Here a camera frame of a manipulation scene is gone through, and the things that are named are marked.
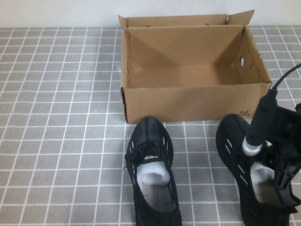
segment black shoe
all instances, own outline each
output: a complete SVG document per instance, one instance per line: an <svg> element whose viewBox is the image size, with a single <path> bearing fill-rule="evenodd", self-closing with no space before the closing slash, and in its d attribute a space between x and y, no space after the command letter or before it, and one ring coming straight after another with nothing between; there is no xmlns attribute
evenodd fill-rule
<svg viewBox="0 0 301 226"><path fill-rule="evenodd" d="M291 181L287 181L285 189L276 186L274 175L279 170L280 158L272 146L263 144L255 156L244 154L242 142L248 127L243 118L231 114L221 121L216 132L217 151L238 184L244 224L289 226L289 215L297 212L295 207L301 204L300 199L293 195Z"/></svg>
<svg viewBox="0 0 301 226"><path fill-rule="evenodd" d="M174 150L169 134L154 117L135 127L125 156L132 179L137 226L181 226L171 171Z"/></svg>

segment cardboard box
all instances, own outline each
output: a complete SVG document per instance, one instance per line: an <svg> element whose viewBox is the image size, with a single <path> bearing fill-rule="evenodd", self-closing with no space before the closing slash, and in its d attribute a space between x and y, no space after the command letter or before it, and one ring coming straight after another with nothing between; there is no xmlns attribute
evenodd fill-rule
<svg viewBox="0 0 301 226"><path fill-rule="evenodd" d="M122 26L121 95L127 122L251 118L271 79L235 15L130 17Z"/></svg>

